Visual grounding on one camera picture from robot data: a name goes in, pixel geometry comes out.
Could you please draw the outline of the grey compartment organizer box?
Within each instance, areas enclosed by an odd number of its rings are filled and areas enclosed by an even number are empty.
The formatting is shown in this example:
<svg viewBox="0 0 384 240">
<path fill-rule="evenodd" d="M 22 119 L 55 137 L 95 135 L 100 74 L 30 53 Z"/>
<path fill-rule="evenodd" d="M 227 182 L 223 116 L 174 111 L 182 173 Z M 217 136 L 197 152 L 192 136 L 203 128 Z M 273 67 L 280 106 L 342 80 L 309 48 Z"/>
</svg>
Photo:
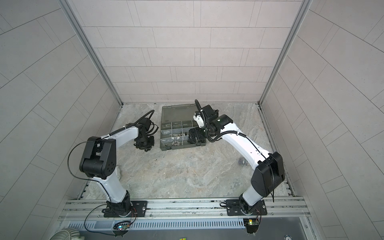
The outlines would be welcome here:
<svg viewBox="0 0 384 240">
<path fill-rule="evenodd" d="M 207 144 L 193 119 L 195 104 L 162 107 L 160 148 L 162 151 L 202 147 Z"/>
</svg>

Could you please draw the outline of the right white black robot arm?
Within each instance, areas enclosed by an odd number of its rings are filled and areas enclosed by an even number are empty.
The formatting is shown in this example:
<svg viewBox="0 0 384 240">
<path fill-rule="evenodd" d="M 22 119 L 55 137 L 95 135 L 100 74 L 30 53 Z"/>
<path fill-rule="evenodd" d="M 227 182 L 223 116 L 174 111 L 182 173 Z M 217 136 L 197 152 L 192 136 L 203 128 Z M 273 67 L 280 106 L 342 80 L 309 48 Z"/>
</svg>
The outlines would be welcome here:
<svg viewBox="0 0 384 240">
<path fill-rule="evenodd" d="M 207 140 L 215 143 L 224 140 L 232 145 L 250 164 L 254 173 L 251 185 L 239 197 L 239 208 L 246 214 L 254 210 L 256 204 L 268 195 L 274 196 L 275 189 L 285 180 L 283 157 L 271 153 L 244 134 L 227 115 L 219 115 L 210 105 L 202 107 L 195 100 L 197 111 L 194 113 L 196 136 L 189 137 L 189 142 Z"/>
</svg>

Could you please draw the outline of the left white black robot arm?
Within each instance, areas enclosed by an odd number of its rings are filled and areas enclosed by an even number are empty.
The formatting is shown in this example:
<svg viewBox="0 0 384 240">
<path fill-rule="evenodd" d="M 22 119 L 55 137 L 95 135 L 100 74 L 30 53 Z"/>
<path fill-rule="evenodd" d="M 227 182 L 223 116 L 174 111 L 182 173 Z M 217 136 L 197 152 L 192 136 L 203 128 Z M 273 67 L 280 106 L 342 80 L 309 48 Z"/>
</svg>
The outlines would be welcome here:
<svg viewBox="0 0 384 240">
<path fill-rule="evenodd" d="M 105 136 L 88 138 L 80 171 L 100 184 L 107 197 L 107 204 L 125 204 L 127 208 L 130 207 L 129 193 L 118 179 L 117 149 L 133 141 L 137 149 L 150 151 L 155 144 L 154 134 L 158 129 L 149 117 L 142 117 Z"/>
</svg>

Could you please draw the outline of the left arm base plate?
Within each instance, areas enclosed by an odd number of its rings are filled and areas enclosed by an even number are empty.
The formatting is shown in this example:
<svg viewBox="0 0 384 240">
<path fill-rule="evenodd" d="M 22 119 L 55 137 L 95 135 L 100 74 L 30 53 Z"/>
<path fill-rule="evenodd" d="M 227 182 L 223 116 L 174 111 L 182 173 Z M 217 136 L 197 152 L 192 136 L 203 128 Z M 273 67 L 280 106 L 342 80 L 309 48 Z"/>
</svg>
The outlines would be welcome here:
<svg viewBox="0 0 384 240">
<path fill-rule="evenodd" d="M 105 218 L 144 217 L 147 210 L 147 201 L 131 201 L 122 203 L 107 202 L 107 207 L 102 210 Z"/>
</svg>

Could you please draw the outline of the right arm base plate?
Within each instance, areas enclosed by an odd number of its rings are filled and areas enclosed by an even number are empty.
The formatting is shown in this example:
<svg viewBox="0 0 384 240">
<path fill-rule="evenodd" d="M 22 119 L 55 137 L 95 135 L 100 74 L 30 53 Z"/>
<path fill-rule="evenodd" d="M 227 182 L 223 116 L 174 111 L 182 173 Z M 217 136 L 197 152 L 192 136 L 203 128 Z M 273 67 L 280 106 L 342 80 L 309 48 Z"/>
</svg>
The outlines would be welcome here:
<svg viewBox="0 0 384 240">
<path fill-rule="evenodd" d="M 220 202 L 220 207 L 227 210 L 228 216 L 266 216 L 267 209 L 264 200 L 249 206 L 243 200 L 225 200 Z"/>
</svg>

